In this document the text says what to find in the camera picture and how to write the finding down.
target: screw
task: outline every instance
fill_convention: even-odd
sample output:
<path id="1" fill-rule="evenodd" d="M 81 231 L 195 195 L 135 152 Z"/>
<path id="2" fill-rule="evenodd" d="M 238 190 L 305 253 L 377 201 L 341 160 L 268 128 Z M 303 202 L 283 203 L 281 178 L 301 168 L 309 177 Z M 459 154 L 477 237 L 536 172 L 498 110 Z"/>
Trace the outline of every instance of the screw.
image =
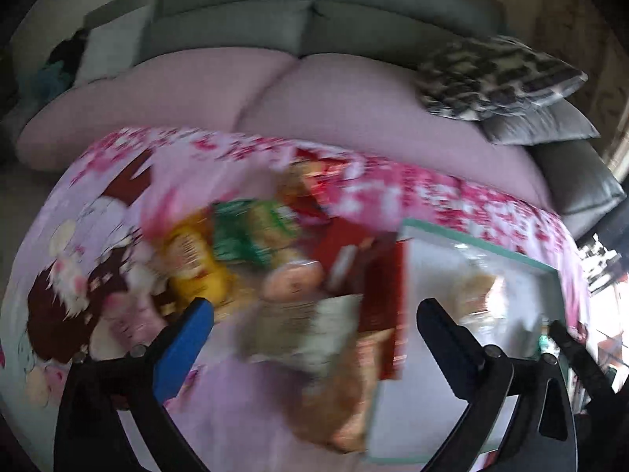
<path id="1" fill-rule="evenodd" d="M 497 359 L 502 355 L 502 350 L 495 344 L 488 344 L 484 348 L 485 355 L 493 359 Z"/>
<path id="2" fill-rule="evenodd" d="M 83 351 L 77 351 L 72 357 L 72 364 L 82 364 L 85 362 L 87 355 Z"/>
<path id="3" fill-rule="evenodd" d="M 139 359 L 140 357 L 143 357 L 144 353 L 146 352 L 147 352 L 146 346 L 144 346 L 143 344 L 136 344 L 135 346 L 131 348 L 131 352 L 129 354 L 134 359 Z"/>
<path id="4" fill-rule="evenodd" d="M 550 353 L 545 353 L 544 355 L 542 355 L 542 358 L 544 359 L 544 362 L 546 362 L 547 364 L 550 364 L 550 365 L 557 364 L 557 359 L 555 358 L 554 355 L 551 355 Z"/>

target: clear plastic container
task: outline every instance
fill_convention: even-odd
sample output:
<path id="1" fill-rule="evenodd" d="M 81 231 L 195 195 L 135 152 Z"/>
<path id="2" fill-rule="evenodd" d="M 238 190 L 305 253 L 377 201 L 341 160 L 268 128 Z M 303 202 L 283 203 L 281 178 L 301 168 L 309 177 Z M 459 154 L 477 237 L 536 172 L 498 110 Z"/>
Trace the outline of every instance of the clear plastic container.
<path id="1" fill-rule="evenodd" d="M 492 268 L 484 255 L 474 254 L 467 247 L 458 248 L 468 259 L 467 271 L 455 285 L 458 324 L 467 327 L 479 340 L 492 341 L 506 324 L 508 300 L 504 275 Z"/>

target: pink bedsheet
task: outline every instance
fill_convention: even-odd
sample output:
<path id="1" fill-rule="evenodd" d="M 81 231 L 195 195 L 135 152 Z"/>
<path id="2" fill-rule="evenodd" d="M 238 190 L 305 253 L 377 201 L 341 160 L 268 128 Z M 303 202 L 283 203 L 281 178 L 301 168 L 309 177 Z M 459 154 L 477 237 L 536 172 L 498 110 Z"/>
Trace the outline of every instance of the pink bedsheet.
<path id="1" fill-rule="evenodd" d="M 80 349 L 103 352 L 103 300 L 158 281 L 145 267 L 152 252 L 142 234 L 159 234 L 218 199 L 272 196 L 296 147 L 350 161 L 330 190 L 332 214 L 380 230 L 395 230 L 406 217 L 423 219 L 524 253 L 558 269 L 568 326 L 587 321 L 576 246 L 551 212 L 456 177 L 337 147 L 200 129 L 121 129 L 92 145 L 50 194 L 15 259 L 2 306 L 2 409 L 42 470 L 51 470 L 66 362 Z M 230 351 L 237 331 L 237 317 L 213 330 L 193 385 L 169 406 L 210 470 L 375 468 L 356 455 L 298 442 L 281 405 L 302 379 L 272 364 L 239 362 Z M 154 468 L 133 425 L 127 419 L 125 425 L 141 462 Z"/>

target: white pillow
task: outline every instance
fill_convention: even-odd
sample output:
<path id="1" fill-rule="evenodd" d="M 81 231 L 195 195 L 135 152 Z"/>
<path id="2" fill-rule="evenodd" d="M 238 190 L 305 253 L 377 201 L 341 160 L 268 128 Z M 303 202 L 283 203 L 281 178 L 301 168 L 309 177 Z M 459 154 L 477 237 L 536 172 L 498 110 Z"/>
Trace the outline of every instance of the white pillow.
<path id="1" fill-rule="evenodd" d="M 75 87 L 115 77 L 135 65 L 151 8 L 140 7 L 90 31 Z"/>

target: green snack package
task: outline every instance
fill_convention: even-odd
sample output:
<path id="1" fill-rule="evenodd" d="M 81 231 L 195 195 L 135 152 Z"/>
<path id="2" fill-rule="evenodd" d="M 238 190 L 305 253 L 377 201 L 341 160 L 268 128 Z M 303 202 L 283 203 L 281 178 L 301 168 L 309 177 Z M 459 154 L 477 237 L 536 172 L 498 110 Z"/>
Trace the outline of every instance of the green snack package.
<path id="1" fill-rule="evenodd" d="M 214 203 L 214 256 L 226 262 L 270 267 L 273 254 L 299 235 L 290 209 L 275 201 Z"/>

